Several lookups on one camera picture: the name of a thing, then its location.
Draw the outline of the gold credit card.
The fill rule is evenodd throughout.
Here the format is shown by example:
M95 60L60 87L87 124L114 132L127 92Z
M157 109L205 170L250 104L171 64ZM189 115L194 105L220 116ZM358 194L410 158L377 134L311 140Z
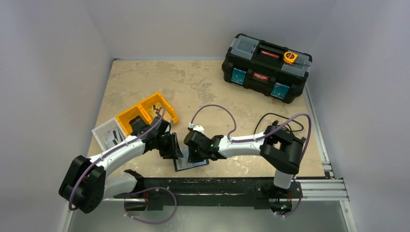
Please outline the gold credit card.
M154 104L150 108L150 114L152 117L160 117L160 116L165 117L166 108L160 103Z

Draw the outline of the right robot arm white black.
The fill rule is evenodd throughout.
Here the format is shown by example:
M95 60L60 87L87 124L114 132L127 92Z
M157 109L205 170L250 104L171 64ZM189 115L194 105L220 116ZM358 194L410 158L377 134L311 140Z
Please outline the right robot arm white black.
M290 191L293 177L299 173L308 138L298 138L277 125L248 136L228 138L215 135L208 138L200 126L194 126L186 135L184 144L189 148L189 162L225 160L236 156L263 157L276 169L271 190L282 197Z

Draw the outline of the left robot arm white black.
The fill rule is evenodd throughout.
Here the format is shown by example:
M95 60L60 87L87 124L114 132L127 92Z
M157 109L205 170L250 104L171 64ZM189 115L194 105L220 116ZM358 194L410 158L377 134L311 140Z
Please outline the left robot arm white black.
M107 177L133 158L151 150L158 150L163 159L183 157L169 122L157 116L147 124L137 116L130 125L131 135L118 145L90 158L80 155L73 159L58 190L72 210L92 212L105 198Z

